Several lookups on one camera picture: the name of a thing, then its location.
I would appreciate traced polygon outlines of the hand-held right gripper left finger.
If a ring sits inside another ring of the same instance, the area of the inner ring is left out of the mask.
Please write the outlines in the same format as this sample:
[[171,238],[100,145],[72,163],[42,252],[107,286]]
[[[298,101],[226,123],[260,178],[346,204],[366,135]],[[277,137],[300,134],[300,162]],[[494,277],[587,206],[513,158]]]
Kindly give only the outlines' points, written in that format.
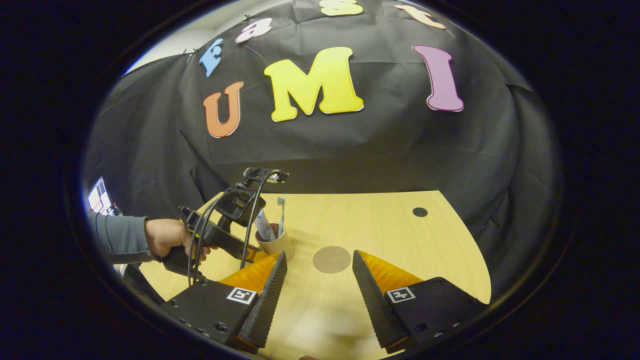
[[220,281],[199,279],[161,308],[206,338],[256,352],[266,347],[287,271],[279,251]]

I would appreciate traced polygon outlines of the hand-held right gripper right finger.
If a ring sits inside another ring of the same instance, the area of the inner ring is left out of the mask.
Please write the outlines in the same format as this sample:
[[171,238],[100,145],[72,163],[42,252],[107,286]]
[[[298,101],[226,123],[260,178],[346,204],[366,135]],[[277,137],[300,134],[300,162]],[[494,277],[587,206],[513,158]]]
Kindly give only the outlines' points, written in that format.
[[423,280],[362,250],[353,253],[352,271],[378,344],[388,352],[439,344],[488,307],[441,276]]

